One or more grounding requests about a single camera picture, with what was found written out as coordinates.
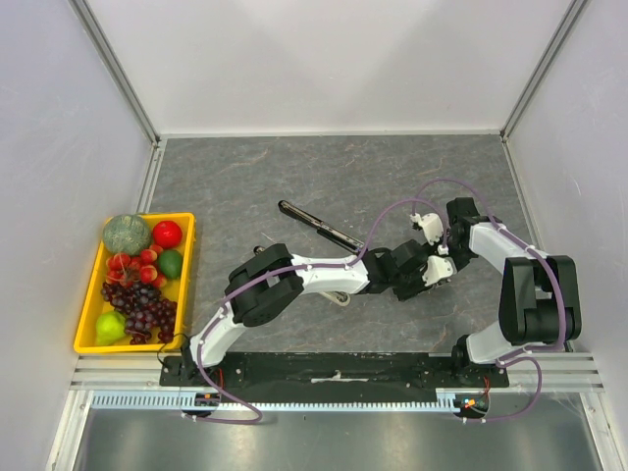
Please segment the silver and black stapler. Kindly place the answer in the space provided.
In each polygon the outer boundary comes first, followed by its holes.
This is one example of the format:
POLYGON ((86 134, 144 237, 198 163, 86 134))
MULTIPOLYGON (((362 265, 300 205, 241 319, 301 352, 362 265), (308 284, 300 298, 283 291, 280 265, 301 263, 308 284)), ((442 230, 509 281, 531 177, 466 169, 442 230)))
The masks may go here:
MULTIPOLYGON (((263 252, 264 250, 265 250, 265 247, 261 245, 256 245, 252 249, 254 255, 257 255, 263 252)), ((340 291, 319 292, 319 295, 325 297, 326 299, 330 300, 332 303, 341 307, 347 306, 351 300, 350 295, 348 293, 340 292, 340 291)))

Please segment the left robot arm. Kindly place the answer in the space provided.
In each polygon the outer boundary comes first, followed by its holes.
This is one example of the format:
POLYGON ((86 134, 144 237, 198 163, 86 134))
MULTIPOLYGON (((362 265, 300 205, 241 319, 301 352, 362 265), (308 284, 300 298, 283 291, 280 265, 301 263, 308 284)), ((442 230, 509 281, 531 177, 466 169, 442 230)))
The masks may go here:
POLYGON ((195 386, 212 381, 215 366, 244 330, 276 319, 299 296, 376 294, 390 288, 407 300, 453 274, 433 247, 410 240, 344 258, 309 258, 274 244, 233 270, 225 296, 207 326, 183 347, 182 375, 195 386))

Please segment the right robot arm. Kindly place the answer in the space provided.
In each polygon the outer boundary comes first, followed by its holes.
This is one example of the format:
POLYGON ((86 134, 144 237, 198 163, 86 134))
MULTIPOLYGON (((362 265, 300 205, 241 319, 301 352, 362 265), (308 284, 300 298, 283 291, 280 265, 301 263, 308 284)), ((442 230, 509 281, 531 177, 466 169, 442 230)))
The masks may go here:
POLYGON ((548 255, 513 235, 504 224, 482 216, 471 197, 446 204, 448 255, 456 270, 475 258, 501 274, 497 320, 458 339, 449 374, 460 386, 474 385, 485 365, 503 368, 523 353, 563 349, 582 332, 575 261, 548 255))

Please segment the green avocado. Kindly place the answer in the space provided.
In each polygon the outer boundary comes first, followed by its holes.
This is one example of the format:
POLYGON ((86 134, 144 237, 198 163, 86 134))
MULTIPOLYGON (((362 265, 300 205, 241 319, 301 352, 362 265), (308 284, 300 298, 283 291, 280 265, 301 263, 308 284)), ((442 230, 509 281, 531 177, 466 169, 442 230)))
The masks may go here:
POLYGON ((183 270, 183 256, 174 249, 165 249, 157 259, 159 270, 168 280, 181 277, 183 270))

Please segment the red apple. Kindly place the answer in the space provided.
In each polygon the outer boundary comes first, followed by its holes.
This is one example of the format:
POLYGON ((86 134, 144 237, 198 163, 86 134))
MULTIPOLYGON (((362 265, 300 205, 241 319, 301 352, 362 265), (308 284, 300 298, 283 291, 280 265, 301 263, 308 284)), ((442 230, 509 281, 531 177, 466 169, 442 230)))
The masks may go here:
POLYGON ((175 221, 164 220, 154 226, 152 237, 164 249, 175 248, 183 240, 183 230, 175 221))

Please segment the peach fruit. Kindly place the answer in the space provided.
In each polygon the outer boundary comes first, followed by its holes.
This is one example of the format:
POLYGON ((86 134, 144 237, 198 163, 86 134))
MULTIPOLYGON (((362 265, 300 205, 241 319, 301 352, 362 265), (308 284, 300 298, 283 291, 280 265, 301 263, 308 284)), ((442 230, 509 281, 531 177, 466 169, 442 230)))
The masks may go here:
POLYGON ((163 249, 156 244, 140 252, 139 279, 142 283, 152 285, 155 288, 163 288, 167 284, 166 276, 158 268, 158 257, 163 249))

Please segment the purple grape bunch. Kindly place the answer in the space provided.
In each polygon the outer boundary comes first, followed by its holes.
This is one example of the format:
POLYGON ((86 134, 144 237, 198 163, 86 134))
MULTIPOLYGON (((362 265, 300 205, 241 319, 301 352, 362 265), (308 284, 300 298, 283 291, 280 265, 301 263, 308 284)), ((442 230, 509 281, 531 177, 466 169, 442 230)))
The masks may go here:
POLYGON ((130 345, 168 343, 175 337, 178 305, 152 285, 135 282, 130 287, 104 282, 100 294, 106 305, 127 319, 126 340, 130 345))

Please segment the yellow plastic bin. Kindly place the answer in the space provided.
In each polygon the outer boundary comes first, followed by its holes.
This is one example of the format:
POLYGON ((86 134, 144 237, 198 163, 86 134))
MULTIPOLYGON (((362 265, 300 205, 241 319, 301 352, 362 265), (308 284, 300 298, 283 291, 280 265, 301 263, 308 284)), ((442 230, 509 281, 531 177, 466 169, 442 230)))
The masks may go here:
POLYGON ((107 220, 74 341, 79 354, 156 352, 184 340, 195 217, 107 220))

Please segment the green striped melon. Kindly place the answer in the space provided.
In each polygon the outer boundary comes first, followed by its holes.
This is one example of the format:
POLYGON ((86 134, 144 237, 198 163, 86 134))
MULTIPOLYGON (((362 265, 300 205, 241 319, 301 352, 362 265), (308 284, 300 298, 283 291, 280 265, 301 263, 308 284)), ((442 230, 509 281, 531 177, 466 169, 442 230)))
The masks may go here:
POLYGON ((111 218, 102 231, 104 246, 111 253, 138 255, 151 243, 151 229, 138 215, 122 214, 111 218))

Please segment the red cherry tomato cluster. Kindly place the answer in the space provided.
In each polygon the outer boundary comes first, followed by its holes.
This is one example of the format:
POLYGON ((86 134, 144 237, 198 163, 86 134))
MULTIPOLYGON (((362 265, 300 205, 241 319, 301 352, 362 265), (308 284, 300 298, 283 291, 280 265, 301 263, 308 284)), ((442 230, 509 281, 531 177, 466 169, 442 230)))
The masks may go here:
POLYGON ((119 252, 106 260, 107 273, 105 280, 108 284, 130 287, 139 281, 141 259, 119 252))

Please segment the green pear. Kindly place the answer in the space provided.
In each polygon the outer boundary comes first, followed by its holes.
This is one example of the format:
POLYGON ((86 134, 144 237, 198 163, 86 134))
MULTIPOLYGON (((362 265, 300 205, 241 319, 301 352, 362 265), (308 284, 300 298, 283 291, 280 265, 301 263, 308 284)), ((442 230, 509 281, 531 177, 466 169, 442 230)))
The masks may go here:
POLYGON ((95 324, 97 346, 107 346, 124 338, 127 319, 116 310, 102 313, 95 324))

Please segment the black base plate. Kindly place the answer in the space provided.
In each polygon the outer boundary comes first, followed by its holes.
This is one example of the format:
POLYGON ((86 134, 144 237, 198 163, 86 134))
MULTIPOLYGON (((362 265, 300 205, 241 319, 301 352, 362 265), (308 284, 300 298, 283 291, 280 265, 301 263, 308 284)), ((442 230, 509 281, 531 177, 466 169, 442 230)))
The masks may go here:
POLYGON ((207 367, 205 372, 229 391, 342 380, 403 388, 410 385, 423 390, 509 386, 505 370, 494 365, 463 365, 448 355, 418 352, 229 352, 219 365, 207 367))

